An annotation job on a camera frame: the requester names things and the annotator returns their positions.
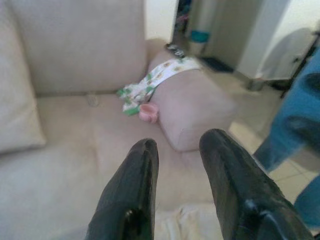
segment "pink object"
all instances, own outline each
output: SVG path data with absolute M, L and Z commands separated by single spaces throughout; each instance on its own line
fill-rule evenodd
M 158 120 L 159 108 L 154 103 L 140 105 L 139 118 L 143 121 L 155 124 Z

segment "beige sofa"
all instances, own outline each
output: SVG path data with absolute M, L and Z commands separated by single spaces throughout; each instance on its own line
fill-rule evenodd
M 103 187 L 143 138 L 158 145 L 156 209 L 212 203 L 199 139 L 229 128 L 233 101 L 199 70 L 157 88 L 158 124 L 123 114 L 114 94 L 173 57 L 163 42 L 145 40 L 142 0 L 8 3 L 46 145 L 0 155 L 0 239 L 49 240 L 86 226 Z

